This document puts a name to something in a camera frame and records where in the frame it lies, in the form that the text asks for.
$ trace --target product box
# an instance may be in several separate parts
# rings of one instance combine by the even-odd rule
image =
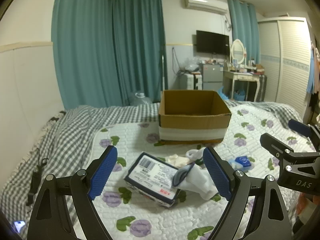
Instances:
[[[231,112],[216,91],[165,90],[159,107],[159,135],[164,144],[221,142]]]
[[[133,190],[144,197],[171,207],[176,201],[180,189],[172,187],[172,178],[178,168],[145,152],[131,165],[124,177]]]

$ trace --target green leaf pattern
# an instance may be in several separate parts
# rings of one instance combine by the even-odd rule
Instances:
[[[242,123],[241,123],[241,126],[244,128],[244,127],[246,127],[248,124],[249,124],[248,122],[242,122]]]
[[[118,157],[118,158],[117,158],[117,163],[121,164],[122,167],[127,166],[127,162],[126,162],[125,159],[122,158],[122,157]]]
[[[203,159],[202,159],[202,158],[201,158],[201,159],[197,159],[197,160],[195,161],[195,164],[197,164],[198,166],[203,165]]]
[[[162,146],[163,144],[162,144],[162,142],[157,142],[157,143],[155,143],[153,146]]]
[[[187,198],[187,193],[184,190],[181,190],[177,196],[177,199],[180,200],[180,202],[185,202]]]
[[[244,136],[242,133],[236,133],[234,138],[243,138],[246,139],[246,136]]]
[[[119,192],[121,193],[120,197],[123,199],[124,204],[128,204],[132,197],[132,192],[126,187],[120,187]]]
[[[207,226],[207,227],[202,227],[202,228],[195,228],[191,230],[188,235],[187,239],[188,240],[196,240],[198,236],[204,236],[206,232],[212,231],[214,229],[213,226]]]
[[[271,158],[268,160],[268,168],[269,168],[269,170],[271,170],[271,171],[273,171],[275,168],[273,167],[273,165],[272,165],[272,160],[271,160]]]
[[[111,141],[113,146],[116,146],[118,144],[118,142],[120,141],[119,136],[111,136]]]
[[[188,240],[196,240],[197,238],[198,238],[198,231],[196,229],[193,229],[187,235],[187,239]]]
[[[218,202],[221,200],[221,196],[219,193],[217,193],[216,195],[214,195],[212,198],[210,198],[211,200]]]
[[[262,125],[263,127],[266,126],[266,123],[267,123],[267,119],[263,119],[263,120],[261,121],[261,125]]]
[[[127,227],[131,226],[131,222],[133,220],[135,220],[136,218],[134,216],[130,216],[130,217],[124,217],[124,218],[121,218],[121,219],[118,219],[117,220],[117,224],[116,224],[116,227],[119,231],[126,231],[127,230]]]

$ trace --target wall-mounted tv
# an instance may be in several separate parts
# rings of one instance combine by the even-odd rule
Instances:
[[[229,55],[229,36],[197,31],[197,52],[205,52],[219,55]]]

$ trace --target open cardboard box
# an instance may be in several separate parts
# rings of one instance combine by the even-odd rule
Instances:
[[[159,108],[159,135],[164,144],[221,142],[231,112],[216,91],[165,90]]]

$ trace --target screw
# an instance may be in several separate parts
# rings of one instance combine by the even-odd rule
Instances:
[[[77,175],[79,175],[79,176],[83,176],[85,174],[85,170],[79,170],[79,171],[77,171]]]
[[[270,180],[270,181],[274,181],[275,180],[275,178],[272,175],[268,175],[267,179]]]
[[[49,174],[45,177],[46,180],[52,180],[53,179],[53,175],[52,174]]]
[[[242,177],[244,175],[243,171],[236,171],[236,175],[238,177]]]

